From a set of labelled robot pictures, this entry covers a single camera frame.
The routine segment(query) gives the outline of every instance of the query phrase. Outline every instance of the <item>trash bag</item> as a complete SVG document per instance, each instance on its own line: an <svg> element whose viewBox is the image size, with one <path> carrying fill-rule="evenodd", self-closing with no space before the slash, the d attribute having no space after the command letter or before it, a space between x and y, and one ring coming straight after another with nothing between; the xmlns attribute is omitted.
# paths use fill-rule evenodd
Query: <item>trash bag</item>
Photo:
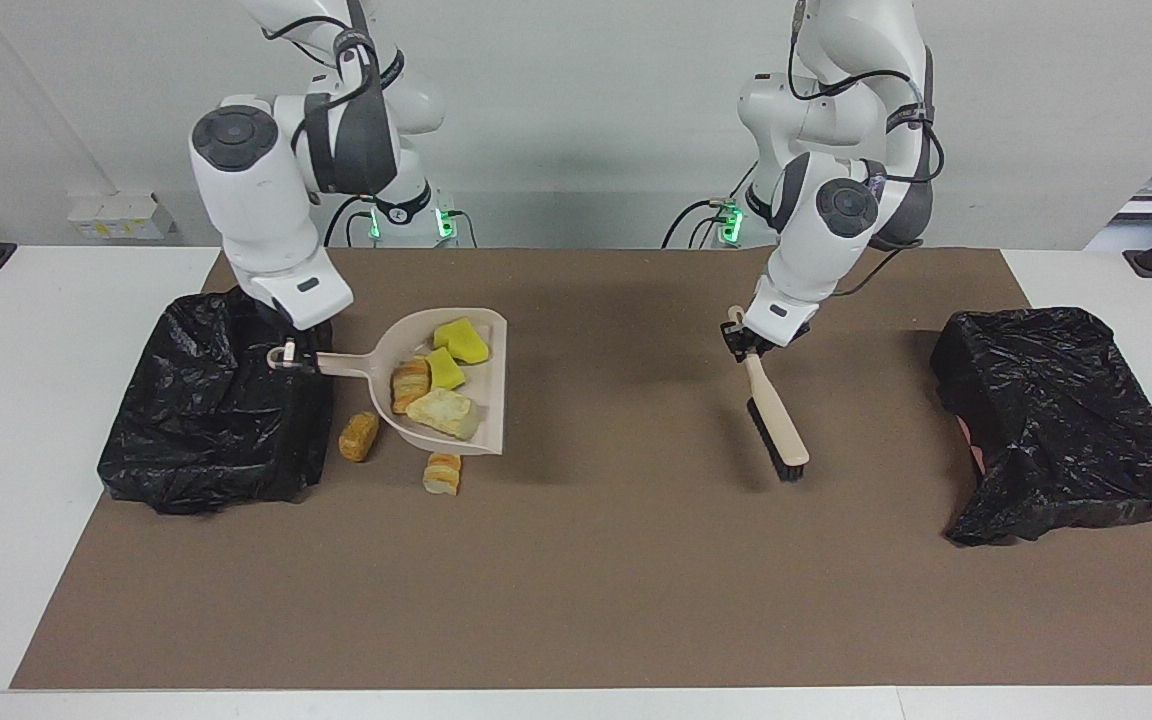
<svg viewBox="0 0 1152 720"><path fill-rule="evenodd" d="M1152 520L1152 406L1114 332L1078 306L958 313L932 354L978 487L965 546Z"/></svg>
<svg viewBox="0 0 1152 720"><path fill-rule="evenodd" d="M146 342L97 464L115 500L173 515L293 500L319 482L332 379L276 372L270 348L329 350L325 323L296 331L238 288L180 297Z"/></svg>

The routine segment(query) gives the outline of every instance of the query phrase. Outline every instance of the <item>white wall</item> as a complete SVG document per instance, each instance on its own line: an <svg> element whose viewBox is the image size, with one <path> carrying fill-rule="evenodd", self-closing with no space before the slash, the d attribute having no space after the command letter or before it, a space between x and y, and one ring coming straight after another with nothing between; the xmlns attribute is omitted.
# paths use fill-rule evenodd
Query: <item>white wall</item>
<svg viewBox="0 0 1152 720"><path fill-rule="evenodd" d="M791 0L388 0L414 67L442 82L429 168L485 245L652 247L753 160L735 97L781 67ZM929 241L1087 243L1152 174L1152 3L919 0L950 158ZM0 0L0 31L109 181L157 191L214 242L184 151L232 92L298 92L314 66L237 1ZM1 81L0 234L73 242L65 194L100 183Z"/></svg>

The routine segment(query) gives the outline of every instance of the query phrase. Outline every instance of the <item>electrical box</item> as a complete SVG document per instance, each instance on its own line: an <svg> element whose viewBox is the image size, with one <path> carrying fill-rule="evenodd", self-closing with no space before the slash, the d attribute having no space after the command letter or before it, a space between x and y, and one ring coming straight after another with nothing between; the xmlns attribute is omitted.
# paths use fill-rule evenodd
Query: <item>electrical box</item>
<svg viewBox="0 0 1152 720"><path fill-rule="evenodd" d="M153 195L78 197L69 223L88 240L166 240L174 220Z"/></svg>

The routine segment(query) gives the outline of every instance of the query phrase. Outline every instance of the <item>white table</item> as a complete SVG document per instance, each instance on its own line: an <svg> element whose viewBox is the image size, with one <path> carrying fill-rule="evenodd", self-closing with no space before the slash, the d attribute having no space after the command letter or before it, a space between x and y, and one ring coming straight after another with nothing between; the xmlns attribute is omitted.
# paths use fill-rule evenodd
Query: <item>white table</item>
<svg viewBox="0 0 1152 720"><path fill-rule="evenodd" d="M1152 281L1120 256L1005 252L1030 304L1111 325L1152 401ZM0 270L0 717L1152 717L1150 688L764 688L696 691L9 692L100 497L96 461L157 316L215 249L22 247Z"/></svg>

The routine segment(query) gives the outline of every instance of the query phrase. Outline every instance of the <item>black bristles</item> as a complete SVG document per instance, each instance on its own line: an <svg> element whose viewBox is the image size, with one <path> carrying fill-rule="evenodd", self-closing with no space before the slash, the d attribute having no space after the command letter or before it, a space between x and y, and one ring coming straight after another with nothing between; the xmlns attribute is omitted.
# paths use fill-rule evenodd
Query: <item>black bristles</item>
<svg viewBox="0 0 1152 720"><path fill-rule="evenodd" d="M755 403L753 397L750 397L749 402L745 403L745 409L749 410L750 418L755 420L755 427L758 429L758 437L763 438L763 445L767 446L767 454L772 457L772 468L776 469L776 477L786 483L796 483L803 479L805 467L790 467L785 463L780 450L776 450L776 444L772 442L772 435L767 432L767 424L763 423L763 415L759 414L758 404Z"/></svg>

